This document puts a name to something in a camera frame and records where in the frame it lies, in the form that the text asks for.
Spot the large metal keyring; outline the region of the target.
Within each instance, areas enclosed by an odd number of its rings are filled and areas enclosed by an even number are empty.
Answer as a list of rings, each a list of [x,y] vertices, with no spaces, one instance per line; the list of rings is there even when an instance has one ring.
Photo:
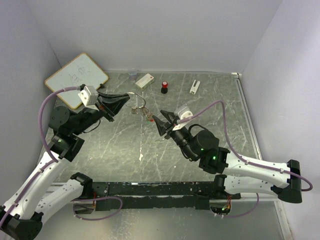
[[[133,96],[137,96],[137,97],[139,97],[139,98],[141,98],[142,99],[142,101],[143,101],[143,103],[141,104],[141,105],[137,105],[137,106],[130,106],[130,105],[128,105],[128,103],[126,102],[125,103],[125,106],[127,106],[127,107],[129,107],[129,108],[132,108],[132,109],[142,109],[142,108],[144,108],[145,106],[146,106],[146,100],[145,100],[145,98],[143,97],[143,96],[141,96],[140,94],[138,94],[138,93],[135,93],[135,92],[127,92],[127,94],[130,96],[130,95],[133,95]]]

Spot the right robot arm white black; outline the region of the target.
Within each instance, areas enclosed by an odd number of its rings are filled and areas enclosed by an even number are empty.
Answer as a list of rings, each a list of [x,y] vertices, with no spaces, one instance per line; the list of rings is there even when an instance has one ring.
[[[196,135],[191,128],[179,127],[178,116],[161,110],[167,121],[153,116],[160,136],[172,139],[183,156],[191,162],[199,162],[204,172],[215,176],[212,193],[218,199],[239,193],[263,193],[277,196],[283,202],[302,202],[301,167],[297,160],[286,163],[267,162],[235,154],[220,147],[220,140],[207,128]]]

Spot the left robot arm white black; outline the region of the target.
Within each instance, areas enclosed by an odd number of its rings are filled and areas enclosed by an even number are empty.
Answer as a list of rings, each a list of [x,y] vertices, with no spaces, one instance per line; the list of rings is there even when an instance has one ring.
[[[0,207],[0,229],[15,240],[33,240],[45,222],[69,202],[93,201],[93,180],[77,172],[59,189],[44,196],[56,177],[79,153],[84,139],[79,135],[89,127],[114,116],[130,100],[125,94],[85,93],[79,95],[86,108],[76,113],[66,106],[55,107],[49,128],[54,132],[40,162],[19,190]]]

